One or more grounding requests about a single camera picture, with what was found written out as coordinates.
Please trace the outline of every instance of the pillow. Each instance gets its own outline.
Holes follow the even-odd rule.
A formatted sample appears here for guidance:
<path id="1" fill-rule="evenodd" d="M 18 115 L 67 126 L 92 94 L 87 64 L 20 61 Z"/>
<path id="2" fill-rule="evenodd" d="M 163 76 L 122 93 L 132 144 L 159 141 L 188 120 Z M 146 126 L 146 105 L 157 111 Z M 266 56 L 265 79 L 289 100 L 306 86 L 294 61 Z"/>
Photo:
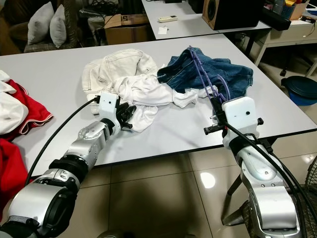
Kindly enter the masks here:
<path id="1" fill-rule="evenodd" d="M 50 34 L 51 39 L 53 40 L 53 43 L 57 48 L 65 43 L 67 34 L 65 26 L 64 6 L 62 4 L 59 5 L 58 9 L 55 12 L 55 15 L 51 19 Z"/>
<path id="2" fill-rule="evenodd" d="M 49 32 L 50 22 L 54 16 L 52 3 L 49 2 L 37 10 L 28 24 L 28 44 L 41 42 Z"/>

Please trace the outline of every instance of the desk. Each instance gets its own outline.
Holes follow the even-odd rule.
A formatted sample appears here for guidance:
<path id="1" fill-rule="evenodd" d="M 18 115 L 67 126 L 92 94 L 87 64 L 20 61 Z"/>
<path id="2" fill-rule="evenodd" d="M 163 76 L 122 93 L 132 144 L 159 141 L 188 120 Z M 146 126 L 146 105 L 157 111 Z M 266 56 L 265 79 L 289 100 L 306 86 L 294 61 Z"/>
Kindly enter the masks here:
<path id="1" fill-rule="evenodd" d="M 142 3 L 157 40 L 270 28 L 270 26 L 259 22 L 256 27 L 214 31 L 203 20 L 202 15 L 196 14 L 186 1 L 183 1 L 182 3 L 164 3 L 164 1 L 142 0 Z M 176 15 L 178 20 L 159 23 L 158 19 L 161 16 L 171 15 Z M 167 26 L 169 30 L 166 35 L 159 35 L 159 27 L 163 26 Z"/>
<path id="2" fill-rule="evenodd" d="M 317 125 L 223 34 L 2 56 L 1 69 L 54 115 L 43 127 L 34 128 L 26 136 L 14 140 L 27 168 L 30 169 L 58 126 L 86 102 L 81 74 L 88 62 L 119 50 L 135 48 L 151 55 L 157 65 L 163 65 L 189 45 L 201 48 L 204 54 L 213 58 L 230 58 L 232 63 L 253 69 L 254 84 L 248 88 L 247 95 L 255 100 L 257 115 L 264 120 L 264 125 L 258 127 L 261 137 L 283 137 L 317 130 Z M 204 134 L 203 128 L 211 124 L 210 116 L 211 105 L 207 98 L 183 109 L 174 104 L 161 107 L 154 123 L 142 133 L 122 131 L 112 137 L 96 165 L 221 147 L 220 131 L 208 136 Z M 94 120 L 89 107 L 76 115 L 51 142 L 33 175 L 42 174 L 52 160 L 59 159 L 77 138 L 78 131 Z"/>
<path id="3" fill-rule="evenodd" d="M 288 30 L 276 31 L 271 29 L 262 32 L 263 35 L 257 40 L 260 50 L 256 55 L 254 64 L 259 65 L 266 48 L 317 43 L 317 31 L 313 30 L 313 24 L 301 20 L 293 20 Z"/>

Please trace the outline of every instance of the white cloth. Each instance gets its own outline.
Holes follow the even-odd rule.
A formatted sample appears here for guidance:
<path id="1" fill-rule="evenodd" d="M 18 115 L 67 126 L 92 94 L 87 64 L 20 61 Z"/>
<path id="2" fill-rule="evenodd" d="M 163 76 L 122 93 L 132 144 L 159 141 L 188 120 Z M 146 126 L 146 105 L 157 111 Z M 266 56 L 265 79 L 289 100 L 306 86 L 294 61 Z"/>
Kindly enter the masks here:
<path id="1" fill-rule="evenodd" d="M 10 95 L 16 90 L 5 81 L 7 78 L 0 80 L 0 135 L 16 129 L 29 113 L 25 105 Z"/>
<path id="2" fill-rule="evenodd" d="M 121 103 L 136 105 L 137 110 L 129 121 L 136 132 L 142 132 L 153 123 L 157 106 L 174 103 L 184 108 L 190 103 L 195 104 L 198 97 L 207 96 L 204 89 L 177 93 L 166 83 L 158 82 L 157 71 L 158 67 L 149 55 L 139 50 L 122 50 L 85 66 L 83 91 L 88 100 L 107 91 L 119 95 Z M 98 113 L 96 103 L 91 104 L 91 109 L 92 113 Z"/>
<path id="3" fill-rule="evenodd" d="M 0 81 L 7 82 L 10 80 L 10 76 L 6 74 L 6 72 L 0 69 Z"/>

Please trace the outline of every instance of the red cloth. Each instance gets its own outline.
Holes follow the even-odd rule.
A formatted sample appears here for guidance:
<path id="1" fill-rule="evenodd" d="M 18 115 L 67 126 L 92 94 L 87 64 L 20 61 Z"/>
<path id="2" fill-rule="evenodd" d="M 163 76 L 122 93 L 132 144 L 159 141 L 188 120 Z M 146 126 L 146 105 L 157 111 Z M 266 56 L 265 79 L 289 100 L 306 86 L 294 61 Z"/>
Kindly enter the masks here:
<path id="1" fill-rule="evenodd" d="M 11 85 L 16 90 L 16 93 L 11 94 L 11 96 L 19 100 L 29 110 L 29 114 L 23 123 L 10 133 L 0 135 L 0 138 L 11 141 L 21 134 L 27 134 L 31 128 L 44 125 L 52 119 L 53 115 L 48 112 L 42 104 L 29 97 L 28 92 L 21 85 L 17 84 L 12 79 L 9 80 L 7 84 Z"/>
<path id="2" fill-rule="evenodd" d="M 19 148 L 0 138 L 0 221 L 5 205 L 23 188 L 26 177 Z"/>

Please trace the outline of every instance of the blue jeans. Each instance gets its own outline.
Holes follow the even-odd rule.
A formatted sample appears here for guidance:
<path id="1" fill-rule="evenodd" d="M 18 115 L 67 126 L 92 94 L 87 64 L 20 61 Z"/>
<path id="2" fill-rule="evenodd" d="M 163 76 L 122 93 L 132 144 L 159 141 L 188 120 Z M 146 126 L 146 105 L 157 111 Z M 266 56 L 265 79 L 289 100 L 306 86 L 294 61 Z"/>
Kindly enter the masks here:
<path id="1" fill-rule="evenodd" d="M 223 84 L 217 79 L 217 74 L 226 81 L 231 98 L 237 98 L 246 94 L 247 88 L 253 83 L 253 70 L 251 68 L 232 64 L 229 59 L 211 59 L 205 56 L 199 48 L 192 48 L 206 71 L 211 83 L 218 88 L 219 93 L 226 97 Z M 203 80 L 208 85 L 207 79 L 201 72 Z M 190 50 L 187 48 L 182 54 L 172 56 L 167 67 L 158 71 L 158 81 L 167 83 L 179 93 L 185 93 L 187 88 L 204 88 L 201 79 L 197 74 Z"/>

